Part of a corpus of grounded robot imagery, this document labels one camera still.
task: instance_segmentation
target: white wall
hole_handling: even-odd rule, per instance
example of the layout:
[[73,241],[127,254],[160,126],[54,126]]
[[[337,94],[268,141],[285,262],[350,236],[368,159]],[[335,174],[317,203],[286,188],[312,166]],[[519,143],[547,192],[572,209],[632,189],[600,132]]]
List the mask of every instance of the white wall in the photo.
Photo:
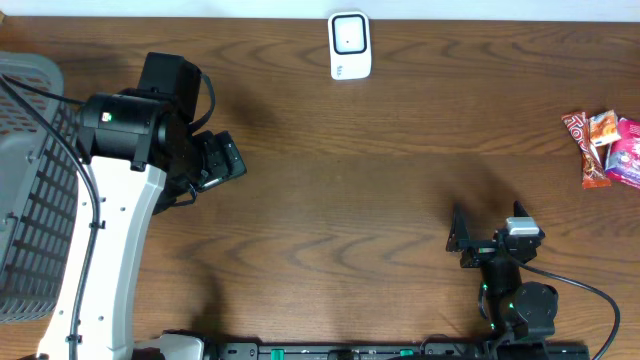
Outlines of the white wall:
[[640,21],[640,0],[0,0],[7,15]]

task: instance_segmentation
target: wood grain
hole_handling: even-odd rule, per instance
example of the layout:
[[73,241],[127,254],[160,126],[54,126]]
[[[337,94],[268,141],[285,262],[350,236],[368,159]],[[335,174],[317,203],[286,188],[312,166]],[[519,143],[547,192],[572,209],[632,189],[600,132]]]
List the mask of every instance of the wood grain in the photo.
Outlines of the wood grain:
[[[329,76],[324,21],[10,17],[0,44],[54,60],[71,97],[135,86],[149,51],[214,81],[209,129],[233,134],[249,173],[152,219],[138,340],[170,328],[263,341],[479,334],[479,271],[444,252],[451,206],[488,236],[520,199],[547,232],[533,264],[611,294],[623,320],[606,358],[637,359],[640,193],[582,190],[560,116],[640,119],[639,29],[374,21],[372,75],[350,82]],[[612,311],[550,283],[554,338],[594,354]],[[32,353],[46,325],[0,327],[0,358]]]

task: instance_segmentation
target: snack package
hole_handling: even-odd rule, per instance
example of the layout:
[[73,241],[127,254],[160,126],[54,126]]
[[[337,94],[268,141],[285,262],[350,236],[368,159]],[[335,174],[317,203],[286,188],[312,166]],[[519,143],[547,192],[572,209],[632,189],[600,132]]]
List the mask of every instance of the snack package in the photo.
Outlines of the snack package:
[[589,123],[584,112],[567,114],[562,122],[582,151],[582,188],[611,186],[598,158],[596,147],[589,141]]
[[609,178],[640,188],[640,123],[620,119],[622,139],[609,146],[606,174]]
[[594,146],[603,146],[620,140],[618,115],[609,110],[589,119],[589,139]]

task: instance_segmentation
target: plastic basket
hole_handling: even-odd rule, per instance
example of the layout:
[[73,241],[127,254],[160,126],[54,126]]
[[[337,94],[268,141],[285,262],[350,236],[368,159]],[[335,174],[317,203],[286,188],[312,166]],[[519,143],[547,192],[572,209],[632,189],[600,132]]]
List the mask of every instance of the plastic basket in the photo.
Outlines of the plastic basket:
[[[50,60],[0,52],[0,73],[62,95]],[[12,86],[75,143],[64,103]],[[35,320],[55,307],[75,222],[76,170],[62,148],[0,88],[0,323]]]

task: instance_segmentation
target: pink snack bag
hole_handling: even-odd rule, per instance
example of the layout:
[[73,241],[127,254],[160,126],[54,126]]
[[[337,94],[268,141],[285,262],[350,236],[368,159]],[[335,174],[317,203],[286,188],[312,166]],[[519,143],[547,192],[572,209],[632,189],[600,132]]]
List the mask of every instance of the pink snack bag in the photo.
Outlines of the pink snack bag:
[[640,189],[640,123],[621,118],[618,132],[622,139],[609,146],[605,173]]

